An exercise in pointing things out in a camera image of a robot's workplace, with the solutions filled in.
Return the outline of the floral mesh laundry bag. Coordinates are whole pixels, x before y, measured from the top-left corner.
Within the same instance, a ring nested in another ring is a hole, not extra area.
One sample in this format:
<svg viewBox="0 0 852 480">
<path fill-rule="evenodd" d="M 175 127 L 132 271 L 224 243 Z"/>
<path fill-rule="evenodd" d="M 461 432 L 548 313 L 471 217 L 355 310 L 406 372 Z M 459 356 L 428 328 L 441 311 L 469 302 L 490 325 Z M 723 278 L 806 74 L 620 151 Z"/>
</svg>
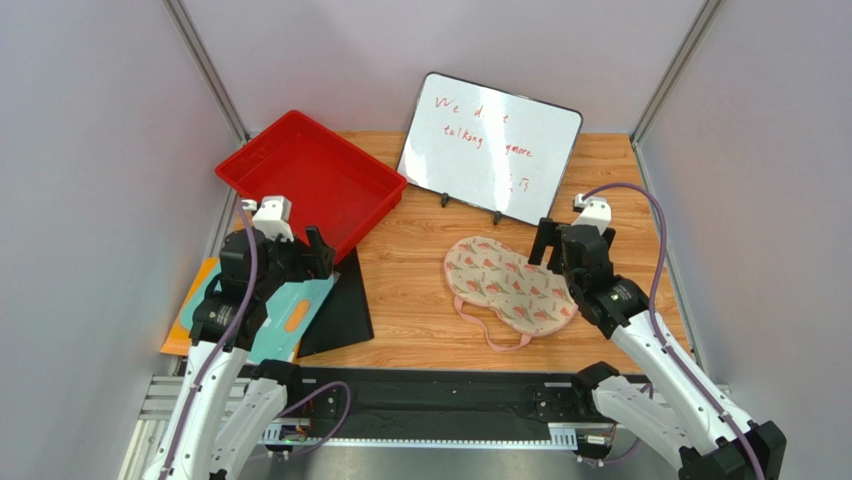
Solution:
<svg viewBox="0 0 852 480">
<path fill-rule="evenodd" d="M 464 320 L 477 325 L 495 352 L 514 352 L 536 338 L 552 335 L 578 316 L 579 308 L 566 281 L 493 238 L 472 236 L 454 243 L 443 260 L 453 307 Z M 484 308 L 520 335 L 515 346 L 492 340 L 488 326 L 464 311 L 467 305 Z"/>
</svg>

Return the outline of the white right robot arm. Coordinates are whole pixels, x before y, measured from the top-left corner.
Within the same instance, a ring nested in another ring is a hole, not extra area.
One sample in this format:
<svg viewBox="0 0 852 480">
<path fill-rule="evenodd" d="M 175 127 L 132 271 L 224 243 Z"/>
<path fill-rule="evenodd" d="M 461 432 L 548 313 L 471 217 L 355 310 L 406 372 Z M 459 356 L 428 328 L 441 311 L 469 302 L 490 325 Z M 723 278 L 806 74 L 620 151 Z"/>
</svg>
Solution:
<svg viewBox="0 0 852 480">
<path fill-rule="evenodd" d="M 571 380 L 584 411 L 630 430 L 681 479 L 779 478 L 783 432 L 738 407 L 673 339 L 648 295 L 615 274 L 614 237 L 612 228 L 543 218 L 529 259 L 565 279 L 582 317 L 641 368 L 664 400 L 656 403 L 615 367 L 598 362 Z"/>
</svg>

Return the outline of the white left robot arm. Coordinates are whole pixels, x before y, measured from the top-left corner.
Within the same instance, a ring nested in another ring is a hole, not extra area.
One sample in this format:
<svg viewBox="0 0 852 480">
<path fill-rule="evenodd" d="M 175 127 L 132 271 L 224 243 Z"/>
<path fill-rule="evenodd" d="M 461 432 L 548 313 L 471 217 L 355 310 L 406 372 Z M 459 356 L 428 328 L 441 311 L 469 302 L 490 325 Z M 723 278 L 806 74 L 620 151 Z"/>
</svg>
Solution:
<svg viewBox="0 0 852 480">
<path fill-rule="evenodd" d="M 254 369 L 232 416 L 225 408 L 266 321 L 268 300 L 285 284 L 331 277 L 336 251 L 310 226 L 288 240 L 251 226 L 229 234 L 218 272 L 193 313 L 186 371 L 176 405 L 145 479 L 236 479 L 302 373 L 266 359 Z"/>
</svg>

